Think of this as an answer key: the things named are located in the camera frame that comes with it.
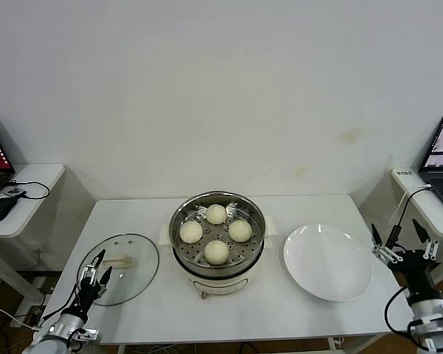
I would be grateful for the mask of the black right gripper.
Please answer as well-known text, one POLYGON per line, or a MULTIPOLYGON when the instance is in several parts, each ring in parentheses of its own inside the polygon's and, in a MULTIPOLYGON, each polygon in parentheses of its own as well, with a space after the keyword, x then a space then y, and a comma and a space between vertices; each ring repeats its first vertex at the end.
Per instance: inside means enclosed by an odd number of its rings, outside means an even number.
POLYGON ((425 245, 425 251, 400 251, 402 258, 397 260, 392 251, 384 247, 382 239, 374 224, 371 225, 373 248, 372 254, 384 264, 389 264, 393 272, 399 272, 405 278, 409 297, 441 297, 442 293, 435 289, 429 268, 434 264, 439 249, 438 240, 431 240, 427 230, 413 219, 416 233, 425 245))

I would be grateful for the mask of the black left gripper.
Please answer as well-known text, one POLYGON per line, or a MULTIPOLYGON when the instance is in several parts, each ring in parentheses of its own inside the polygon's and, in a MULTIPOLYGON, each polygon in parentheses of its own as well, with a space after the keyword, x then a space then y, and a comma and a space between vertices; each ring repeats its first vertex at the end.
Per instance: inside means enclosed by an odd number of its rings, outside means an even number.
POLYGON ((93 302, 106 292, 106 286, 111 277, 111 266, 109 266, 99 283, 96 282, 97 270, 103 261, 106 250, 103 249, 94 256, 90 263, 86 264, 81 273, 81 284, 78 294, 75 296, 73 310, 75 315, 79 317, 87 317, 93 302))

